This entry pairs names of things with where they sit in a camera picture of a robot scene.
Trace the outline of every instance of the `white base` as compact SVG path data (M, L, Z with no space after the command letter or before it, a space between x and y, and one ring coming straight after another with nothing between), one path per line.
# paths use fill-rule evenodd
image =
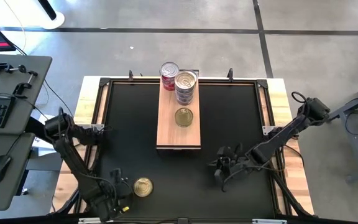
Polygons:
M48 21L41 25L44 29L56 29L57 27L60 27L65 22L65 16L63 13L55 11L56 12L56 18L52 21Z

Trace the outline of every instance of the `black table surface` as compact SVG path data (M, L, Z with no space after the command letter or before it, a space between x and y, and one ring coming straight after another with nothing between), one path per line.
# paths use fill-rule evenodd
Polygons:
M0 63L10 63L13 67L24 65L27 70L38 73L38 76L33 77L31 81L32 88L24 90L24 94L28 97L26 100L32 104L35 104L51 62L51 57L0 55ZM18 83L27 82L29 78L29 74L18 71L12 74L1 72L0 93L11 94ZM23 133L32 110L30 104L15 100L5 127L0 128L0 155L6 154L18 135ZM12 202L23 176L34 137L31 133L23 134L9 153L12 161L7 168L5 178L0 182L0 210L8 209Z
M200 85L201 150L156 150L158 85L114 84L106 113L99 176L121 168L130 180L147 177L154 184L145 198L135 197L126 218L190 217L207 220L273 217L269 174L255 171L226 185L214 181L221 146L244 149L262 141L260 111L254 86Z

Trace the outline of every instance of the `cable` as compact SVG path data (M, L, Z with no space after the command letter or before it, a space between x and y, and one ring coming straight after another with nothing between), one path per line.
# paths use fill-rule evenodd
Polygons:
M15 145L15 143L17 142L17 140L19 140L19 138L22 136L22 134L24 133L21 133L20 135L18 135L18 137L15 139L15 141L11 144L10 148L8 149L8 151L5 153L5 155L8 155L11 151L11 149L13 149L13 146Z
M305 161L303 160L303 156L301 155L300 152L298 152L296 149L292 148L291 146L285 145L287 148L291 149L293 152L297 153L299 155L299 157L301 157L302 160L302 165L303 167L305 167Z
M98 134L100 134L100 133L105 133L105 132L107 132L107 131L112 131L112 130L113 130L113 128L112 128L110 125L107 125L107 126L103 127L102 129L100 129L100 130L98 131Z
M16 17L17 21L19 22L20 24L20 27L22 28L22 31L23 31L23 35L24 35L24 44L23 44L23 50L25 49L25 45L27 43L27 36L25 34L25 31L24 31L24 27L23 27L23 24L22 22L20 21L20 19L18 18L18 16L16 15L16 13L12 10L11 6L6 2L6 0L4 0L6 6L11 10L12 14Z
M53 205L53 198L54 198L55 196L53 195L52 196L52 199L50 200L50 204L52 205L52 210L53 210L53 212L54 213L56 213L56 208L55 208L55 206Z
M45 88L45 91L47 92L47 102L46 103L42 103L43 105L47 105L49 103L49 92L47 87L45 86L45 84L43 83L42 86Z
M345 121L345 129L349 134L353 134L353 135L358 135L358 133L353 133L352 131L349 130L349 128L347 127L347 121L350 118L350 116L354 113L354 111L350 112L347 116L346 116L346 121Z
M18 99L18 100L22 100L22 101L24 101L24 102L30 104L34 109L36 109L39 113L41 113L42 116L44 116L46 120L49 120L49 119L44 115L44 113L41 112L41 111L38 109L38 107L36 107L36 106L33 105L32 103L28 102L27 100L22 99L22 98L18 98L18 97L14 96L14 95L12 95L12 94L10 94L10 93L0 93L0 95L2 95L2 94L5 94L5 95L8 95L8 96L14 97L14 98L16 98L16 99Z
M54 94L57 96L57 98L59 98L59 100L66 106L66 108L68 109L68 112L70 112L70 115L71 115L72 117L74 117L73 113L71 112L71 110L69 109L69 107L67 106L67 104L66 104L66 103L60 98L60 96L57 95L57 93L49 86L49 84L48 84L48 82L47 82L46 79L45 79L45 83L47 84L47 86L48 86L48 88L50 89L50 91L52 91L52 93L54 93Z
M16 44L14 43L11 43L15 48L16 50L18 50L22 55L27 55L22 49L20 49L20 47L18 47Z
M226 177L226 179L224 179L223 181L223 184L222 184L222 187L221 187L221 190L222 192L226 192L224 190L224 186L227 184L227 182L232 179L235 175L243 172L243 171L246 171L247 169L265 169L265 170L270 170L270 171L274 171L274 172L281 172L282 170L278 170L278 169L271 169L271 168L268 168L268 167L262 167L262 166L247 166L241 170L237 170L235 171L234 173L230 174L228 177Z
M114 192L114 198L113 198L113 202L114 202L114 206L116 204L116 200L117 200L117 189L116 187L114 186L114 184L112 184L110 181L108 181L107 179L104 179L104 178L101 178L101 177L93 177L91 175L86 175L86 174L83 174L81 172L79 172L79 174L85 176L85 177L88 177L88 178L91 178L91 179L95 179L95 180L103 180L105 182L107 182L111 188L113 189L113 192Z
M121 180L122 183L124 183L128 189L131 191L131 204L129 205L129 209L132 209L132 206L134 204L134 196L135 196L135 192L134 189L125 181L125 180Z

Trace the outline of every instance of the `wooden board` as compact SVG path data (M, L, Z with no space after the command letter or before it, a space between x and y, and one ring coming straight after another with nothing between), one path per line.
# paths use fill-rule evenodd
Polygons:
M99 80L103 77L84 77L83 85L81 87L80 97L78 99L77 108L75 111L74 120L78 124L91 124L94 106L96 104L96 97L98 94ZM268 90L270 95L270 103L272 105L273 117L276 126L284 126L292 120L290 105L288 103L287 92L284 85L284 80L281 78L268 78ZM269 123L267 116L267 106L265 100L261 100L264 119L266 124ZM290 140L287 143L299 152L298 142ZM300 202L303 208L309 212L313 212L313 206L309 195L309 188L306 180L303 164L299 156L294 152L285 149L284 151L286 167L285 177L288 188L291 190L295 198ZM55 198L53 203L58 210L77 187L77 181L74 176L69 173L67 166L62 165L62 171L59 176L56 187ZM277 187L278 202L280 210L284 213L283 195L281 190Z
M91 93L92 88L91 86L96 87L96 94ZM92 116L94 107L96 104L96 98L98 95L98 87L99 87L99 78L97 80L86 80L84 78L83 85L80 92L80 97L77 104L77 108L74 115L74 122L76 124L91 124ZM108 92L108 87L105 86L102 91L102 100L106 100ZM102 117L104 112L104 104L101 104L99 107L99 114L97 118L96 124L101 124ZM83 145L79 145L76 147L79 155L82 159L85 157L86 147ZM90 156L90 164L88 166L91 167L92 162L94 160L94 156L96 154L96 146L92 147L91 156ZM78 181L75 179L74 175L71 174L70 169L68 168L67 164L63 161L62 166L60 168L59 178L57 180L57 185L55 189L55 194L53 195L52 203L56 210L59 210L64 206L66 201L70 198L73 194L75 189L78 186Z
M193 122L181 128L176 124L175 112L188 108L193 112ZM175 91L164 89L160 80L158 101L157 149L201 149L200 98L196 82L193 101L186 106L177 102Z

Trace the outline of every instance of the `wooden block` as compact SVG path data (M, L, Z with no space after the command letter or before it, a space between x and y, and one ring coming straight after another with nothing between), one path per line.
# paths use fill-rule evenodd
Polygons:
M193 112L193 122L186 128L179 127L175 122L175 112L183 107ZM177 102L175 91L164 89L160 81L157 149L201 149L198 82L194 89L193 101L187 106L182 106Z

